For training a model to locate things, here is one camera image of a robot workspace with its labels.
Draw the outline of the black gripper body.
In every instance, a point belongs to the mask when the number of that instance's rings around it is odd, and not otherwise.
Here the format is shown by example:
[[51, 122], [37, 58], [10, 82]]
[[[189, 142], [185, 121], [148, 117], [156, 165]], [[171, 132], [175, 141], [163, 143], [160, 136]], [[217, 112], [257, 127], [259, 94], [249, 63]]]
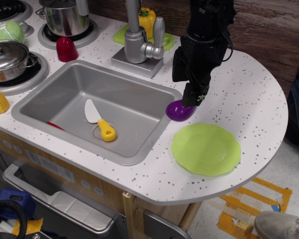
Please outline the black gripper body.
[[173, 57], [172, 80], [186, 82], [185, 94], [206, 94], [211, 71], [230, 59], [225, 57], [230, 47], [229, 34], [222, 34], [210, 41], [182, 36]]

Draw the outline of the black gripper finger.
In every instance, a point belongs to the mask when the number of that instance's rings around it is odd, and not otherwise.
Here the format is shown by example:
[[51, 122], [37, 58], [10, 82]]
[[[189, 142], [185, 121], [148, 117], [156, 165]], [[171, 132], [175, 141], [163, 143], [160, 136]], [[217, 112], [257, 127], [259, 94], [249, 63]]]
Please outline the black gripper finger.
[[194, 89], [190, 83], [185, 85], [185, 89], [182, 97], [183, 107], [195, 107], [197, 106], [197, 98]]
[[196, 102], [195, 105], [196, 106], [200, 106], [200, 104], [205, 100], [207, 93], [209, 90], [209, 85], [199, 85], [196, 89], [196, 93], [195, 93], [195, 98], [196, 98]]

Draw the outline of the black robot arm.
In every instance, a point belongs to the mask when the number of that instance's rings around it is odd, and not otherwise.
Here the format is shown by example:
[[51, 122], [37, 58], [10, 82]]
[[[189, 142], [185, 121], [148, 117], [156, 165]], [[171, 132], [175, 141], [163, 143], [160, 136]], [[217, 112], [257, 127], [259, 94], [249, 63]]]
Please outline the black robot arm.
[[212, 70], [226, 61], [227, 49], [233, 48], [227, 27], [237, 13], [232, 0], [192, 0], [190, 9], [190, 22], [172, 66], [172, 80], [186, 82], [184, 107], [199, 106], [205, 99]]

